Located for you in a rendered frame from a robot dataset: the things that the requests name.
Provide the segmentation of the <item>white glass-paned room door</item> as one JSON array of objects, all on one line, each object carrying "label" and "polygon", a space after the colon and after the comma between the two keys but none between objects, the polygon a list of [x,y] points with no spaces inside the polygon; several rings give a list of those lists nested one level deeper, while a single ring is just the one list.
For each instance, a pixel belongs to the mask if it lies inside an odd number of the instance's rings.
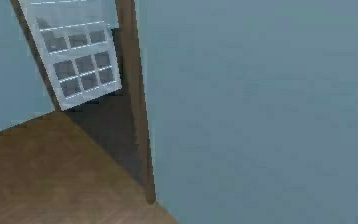
[{"label": "white glass-paned room door", "polygon": [[61,109],[122,88],[103,0],[18,0]]}]

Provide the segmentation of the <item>brown wooden door frame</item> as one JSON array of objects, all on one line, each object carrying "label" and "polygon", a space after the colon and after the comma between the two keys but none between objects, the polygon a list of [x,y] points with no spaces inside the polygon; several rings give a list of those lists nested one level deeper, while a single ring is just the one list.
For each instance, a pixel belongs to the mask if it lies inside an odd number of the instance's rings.
[{"label": "brown wooden door frame", "polygon": [[[136,137],[138,155],[141,160],[139,174],[141,175],[142,187],[146,200],[149,204],[156,201],[156,192],[153,175],[152,155],[149,140],[148,119],[146,101],[143,88],[143,75],[139,49],[138,29],[136,24],[136,11],[134,0],[112,0],[117,12],[120,28],[117,32],[120,36],[121,50],[123,51],[123,75],[128,85],[128,95],[131,101],[131,112]],[[34,36],[31,34],[30,26],[25,18],[23,6],[20,0],[10,0],[18,23],[30,47],[32,56],[37,64],[42,81],[51,98],[55,109],[60,112],[61,107],[57,101],[55,91],[52,89],[46,68],[41,60],[39,50],[35,45]]]}]

